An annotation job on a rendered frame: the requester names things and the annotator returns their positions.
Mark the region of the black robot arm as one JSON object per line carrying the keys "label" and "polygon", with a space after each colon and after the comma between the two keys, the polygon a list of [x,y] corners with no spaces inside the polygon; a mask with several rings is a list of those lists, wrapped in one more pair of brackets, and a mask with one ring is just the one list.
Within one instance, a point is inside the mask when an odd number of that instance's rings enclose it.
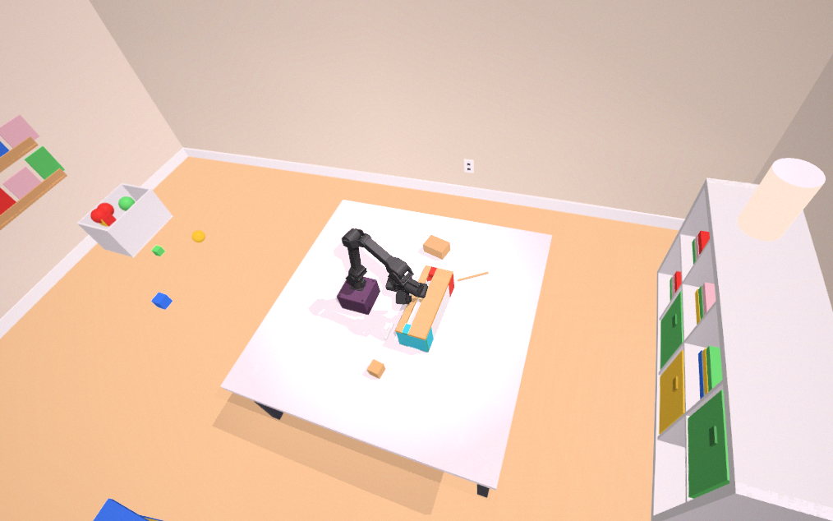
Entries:
{"label": "black robot arm", "polygon": [[[366,267],[361,264],[359,252],[359,247],[364,247],[371,255],[373,255],[377,260],[380,260],[380,262],[385,266],[386,272],[389,273],[388,277],[393,280],[393,283],[398,288],[404,288],[404,290],[395,289],[396,304],[404,305],[412,302],[412,296],[410,296],[409,293],[415,297],[419,297],[421,295],[424,285],[412,279],[414,274],[409,265],[405,261],[391,256],[385,249],[377,244],[369,234],[363,233],[361,229],[351,228],[344,236],[341,237],[341,240],[342,244],[347,248],[349,255],[351,267],[348,271],[348,276],[345,279],[351,284],[351,289],[362,291],[366,286],[366,280],[363,276],[367,273],[367,271]],[[406,272],[408,273],[406,274]]]}

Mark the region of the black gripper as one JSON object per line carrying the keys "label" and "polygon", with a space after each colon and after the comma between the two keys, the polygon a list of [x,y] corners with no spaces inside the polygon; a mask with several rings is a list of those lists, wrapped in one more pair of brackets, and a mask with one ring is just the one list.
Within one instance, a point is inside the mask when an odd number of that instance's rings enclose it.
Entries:
{"label": "black gripper", "polygon": [[[420,283],[420,284],[423,284],[423,285],[424,285],[424,288],[423,288],[423,291],[422,291],[422,293],[421,293],[421,295],[420,295],[419,297],[421,297],[421,298],[425,298],[425,297],[426,297],[426,292],[427,292],[427,289],[428,289],[428,285],[427,285],[427,284],[424,284],[424,283]],[[398,289],[398,290],[404,290],[404,288],[398,288],[398,287],[397,287],[397,286],[393,283],[393,280],[392,280],[391,278],[388,278],[388,280],[386,280],[386,285],[385,285],[385,288],[386,288],[386,290],[393,291],[393,292],[396,292],[396,291],[395,291],[395,289]]]}

